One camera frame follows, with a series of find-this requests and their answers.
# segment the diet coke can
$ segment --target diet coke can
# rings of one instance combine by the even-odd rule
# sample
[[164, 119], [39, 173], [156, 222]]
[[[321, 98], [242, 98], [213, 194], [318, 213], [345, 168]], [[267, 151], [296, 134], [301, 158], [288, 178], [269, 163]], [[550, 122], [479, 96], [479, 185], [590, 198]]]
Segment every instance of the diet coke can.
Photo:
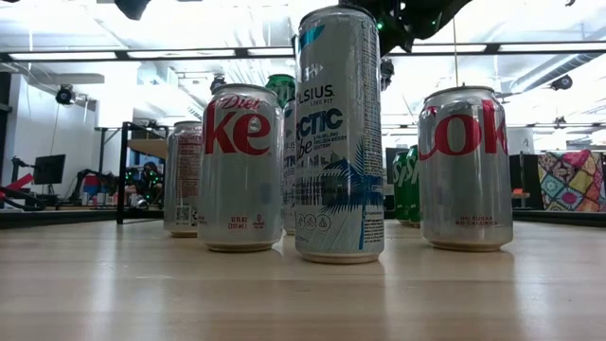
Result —
[[211, 250], [259, 251], [282, 236], [283, 116], [260, 86], [213, 89], [203, 118], [198, 236]]
[[164, 229], [172, 237], [198, 233], [198, 182], [202, 153], [202, 122], [182, 121], [169, 136], [164, 193]]
[[505, 110], [487, 87], [434, 93], [419, 117], [421, 235], [433, 246], [493, 251], [511, 242]]

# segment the patterned fabric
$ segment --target patterned fabric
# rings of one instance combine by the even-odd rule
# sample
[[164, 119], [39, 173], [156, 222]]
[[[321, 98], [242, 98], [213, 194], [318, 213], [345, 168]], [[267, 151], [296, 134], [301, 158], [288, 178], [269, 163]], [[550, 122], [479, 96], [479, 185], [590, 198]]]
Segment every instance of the patterned fabric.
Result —
[[539, 179], [546, 210], [606, 212], [601, 153], [540, 155]]

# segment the air duct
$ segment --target air duct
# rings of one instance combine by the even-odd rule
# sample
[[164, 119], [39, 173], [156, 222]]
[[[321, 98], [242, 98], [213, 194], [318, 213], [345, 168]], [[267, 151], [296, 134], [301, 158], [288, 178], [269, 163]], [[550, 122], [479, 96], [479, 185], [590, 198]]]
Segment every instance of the air duct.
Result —
[[[597, 30], [585, 38], [586, 41], [599, 41], [606, 36], [606, 27]], [[530, 72], [509, 85], [511, 93], [523, 93], [541, 86], [547, 82], [554, 81], [579, 66], [585, 65], [595, 58], [603, 55], [603, 52], [580, 53], [576, 55], [559, 55], [539, 65]]]

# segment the diet coke logo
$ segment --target diet coke logo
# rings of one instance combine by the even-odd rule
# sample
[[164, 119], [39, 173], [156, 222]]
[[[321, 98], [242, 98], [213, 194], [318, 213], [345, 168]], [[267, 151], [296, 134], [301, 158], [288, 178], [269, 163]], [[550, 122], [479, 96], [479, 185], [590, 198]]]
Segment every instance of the diet coke logo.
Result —
[[[241, 99], [238, 95], [213, 100], [206, 107], [204, 124], [205, 154], [215, 152], [215, 141], [223, 153], [246, 153], [262, 155], [269, 151], [269, 146], [258, 148], [251, 145], [251, 138], [267, 136], [271, 131], [269, 120], [261, 114], [254, 113], [260, 107], [258, 99]], [[226, 110], [219, 124], [216, 124], [217, 109]], [[231, 129], [227, 125], [235, 119]]]
[[241, 99], [238, 95], [231, 95], [219, 99], [220, 109], [250, 109], [257, 110], [261, 106], [258, 99]]
[[[435, 117], [436, 107], [429, 107], [427, 110]], [[484, 150], [486, 153], [497, 153], [497, 143], [505, 154], [508, 153], [508, 142], [505, 134], [505, 117], [499, 123], [499, 127], [495, 127], [494, 122], [494, 103], [491, 100], [482, 100], [482, 118], [484, 121]], [[463, 123], [465, 131], [465, 141], [463, 148], [460, 151], [454, 151], [448, 142], [448, 125], [458, 119]], [[419, 149], [419, 160], [427, 160], [434, 153], [440, 151], [446, 155], [459, 156], [475, 151], [482, 142], [482, 129], [480, 123], [471, 116], [455, 114], [443, 118], [436, 126], [434, 133], [435, 144], [434, 148], [428, 153], [423, 153]]]

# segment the aluminum can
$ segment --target aluminum can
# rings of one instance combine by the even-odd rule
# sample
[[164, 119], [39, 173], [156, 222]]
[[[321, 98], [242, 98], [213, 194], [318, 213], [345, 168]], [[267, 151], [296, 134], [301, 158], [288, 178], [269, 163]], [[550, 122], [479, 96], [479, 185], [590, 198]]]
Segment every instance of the aluminum can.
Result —
[[379, 42], [364, 9], [313, 11], [299, 26], [295, 246], [303, 259], [373, 261], [383, 251]]
[[175, 123], [168, 143], [164, 229], [172, 237], [196, 237], [202, 122], [192, 120]]
[[394, 170], [394, 201], [396, 220], [400, 224], [408, 224], [408, 210], [406, 204], [406, 152], [397, 152], [393, 164]]
[[284, 108], [284, 163], [282, 164], [282, 219], [284, 230], [294, 235], [296, 226], [294, 213], [294, 169], [296, 166], [295, 104], [290, 100]]
[[511, 242], [505, 110], [487, 87], [436, 92], [419, 117], [421, 235], [440, 248]]
[[284, 122], [276, 93], [227, 84], [203, 117], [198, 237], [209, 249], [259, 251], [282, 236]]
[[265, 87], [277, 94], [277, 101], [284, 108], [289, 100], [294, 99], [294, 77], [291, 75], [275, 74], [269, 77]]
[[419, 227], [420, 223], [418, 149], [417, 146], [412, 146], [406, 155], [406, 177], [404, 178], [408, 224], [413, 227]]

